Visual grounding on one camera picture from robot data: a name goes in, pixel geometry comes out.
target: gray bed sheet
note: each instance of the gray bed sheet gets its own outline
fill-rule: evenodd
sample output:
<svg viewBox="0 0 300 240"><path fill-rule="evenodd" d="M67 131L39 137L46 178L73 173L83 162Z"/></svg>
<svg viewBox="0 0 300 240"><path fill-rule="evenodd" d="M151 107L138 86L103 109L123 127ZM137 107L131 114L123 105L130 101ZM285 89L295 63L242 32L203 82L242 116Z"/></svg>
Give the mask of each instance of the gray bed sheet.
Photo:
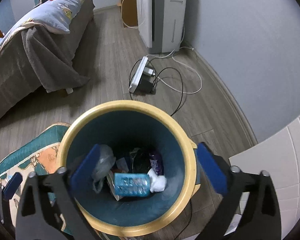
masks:
<svg viewBox="0 0 300 240"><path fill-rule="evenodd" d="M93 2L85 0L73 18L70 34L53 34L41 25L22 30L0 52L0 118L18 101L43 86L47 92L85 85L88 77L72 68L72 59Z"/></svg>

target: trash can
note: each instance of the trash can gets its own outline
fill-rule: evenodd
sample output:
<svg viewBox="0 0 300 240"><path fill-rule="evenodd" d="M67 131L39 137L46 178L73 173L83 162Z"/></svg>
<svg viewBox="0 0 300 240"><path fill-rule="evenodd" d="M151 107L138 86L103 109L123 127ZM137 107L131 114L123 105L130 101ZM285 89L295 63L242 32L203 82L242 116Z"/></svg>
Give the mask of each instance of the trash can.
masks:
<svg viewBox="0 0 300 240"><path fill-rule="evenodd" d="M57 165L71 167L96 143L109 145L114 156L131 147L153 145L162 155L167 178L163 192L145 198L116 201L106 186L98 195L92 186L74 193L80 210L96 230L115 236L141 236L157 231L182 212L200 187L196 145L172 117L154 106L119 100L88 110L64 135Z"/></svg>

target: wooden floor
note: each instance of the wooden floor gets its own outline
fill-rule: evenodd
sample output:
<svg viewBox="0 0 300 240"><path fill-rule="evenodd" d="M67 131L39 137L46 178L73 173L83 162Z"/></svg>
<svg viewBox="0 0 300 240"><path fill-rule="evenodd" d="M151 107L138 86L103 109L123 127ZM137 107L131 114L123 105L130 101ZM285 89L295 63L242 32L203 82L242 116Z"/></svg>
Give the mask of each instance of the wooden floor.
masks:
<svg viewBox="0 0 300 240"><path fill-rule="evenodd" d="M57 92L47 94L43 88L28 95L0 119L0 160L18 149L55 122L72 123L79 115L100 103L128 99L128 78L133 64L146 55L146 48L138 30L123 28L119 8L95 11L83 35L74 68L89 76L89 83L67 97ZM205 141L210 148L226 160L251 147L238 118L228 100L220 91L207 66L193 54L181 50L176 59L191 65L202 76L202 90L185 96L182 108L173 118L182 126L189 138L199 143ZM157 71L167 66L178 68L183 75L185 91L199 88L198 77L182 65L169 59L156 59ZM180 77L173 70L161 76L166 82L181 89ZM157 93L133 96L171 114L178 106L181 94L159 82ZM192 198L192 221L179 236L183 239L199 233L216 210L220 196L216 194L202 173L201 188ZM172 240L184 228L190 217L190 205L170 225L146 239Z"/></svg>

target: white quilted surface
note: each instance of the white quilted surface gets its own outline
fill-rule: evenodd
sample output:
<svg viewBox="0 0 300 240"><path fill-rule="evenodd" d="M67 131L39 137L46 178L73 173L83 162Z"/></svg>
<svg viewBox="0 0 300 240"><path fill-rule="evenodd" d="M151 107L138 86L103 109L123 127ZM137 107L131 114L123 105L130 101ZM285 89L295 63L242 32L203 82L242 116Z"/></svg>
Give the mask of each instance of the white quilted surface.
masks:
<svg viewBox="0 0 300 240"><path fill-rule="evenodd" d="M270 173L279 200L284 238L300 218L300 116L267 140L229 160L244 172ZM247 199L248 193L244 193L241 212Z"/></svg>

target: screw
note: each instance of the screw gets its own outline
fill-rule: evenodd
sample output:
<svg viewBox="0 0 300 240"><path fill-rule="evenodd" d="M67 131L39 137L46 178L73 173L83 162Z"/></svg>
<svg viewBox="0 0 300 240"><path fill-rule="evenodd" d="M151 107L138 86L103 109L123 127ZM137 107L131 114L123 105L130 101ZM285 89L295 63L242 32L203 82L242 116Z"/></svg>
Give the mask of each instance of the screw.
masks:
<svg viewBox="0 0 300 240"><path fill-rule="evenodd" d="M261 171L261 174L262 174L263 176L266 176L266 177L269 177L269 176L270 176L270 173L269 173L268 171L265 171L265 170Z"/></svg>
<svg viewBox="0 0 300 240"><path fill-rule="evenodd" d="M28 175L29 178L33 178L36 175L34 171L31 171Z"/></svg>
<svg viewBox="0 0 300 240"><path fill-rule="evenodd" d="M62 167L60 167L60 168L57 169L57 173L62 174L62 173L65 173L66 170L67 170L67 168L64 167L64 166L62 166Z"/></svg>
<svg viewBox="0 0 300 240"><path fill-rule="evenodd" d="M238 166L231 166L230 169L234 173L239 173L241 171Z"/></svg>

